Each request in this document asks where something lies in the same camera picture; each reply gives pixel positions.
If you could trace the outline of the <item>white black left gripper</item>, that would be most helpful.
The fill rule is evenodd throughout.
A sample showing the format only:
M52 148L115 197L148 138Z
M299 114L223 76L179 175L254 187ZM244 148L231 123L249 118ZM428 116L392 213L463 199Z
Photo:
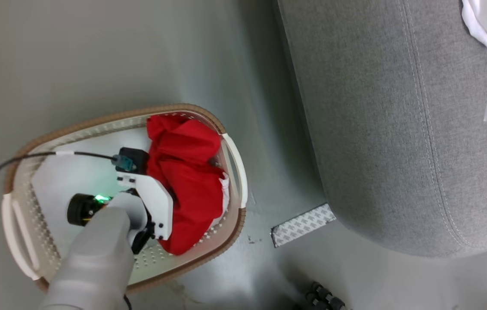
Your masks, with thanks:
M141 174L117 174L118 184L126 190L117 194L117 207L130 220L128 241L139 254L150 239L167 241L173 228L173 199L156 179Z

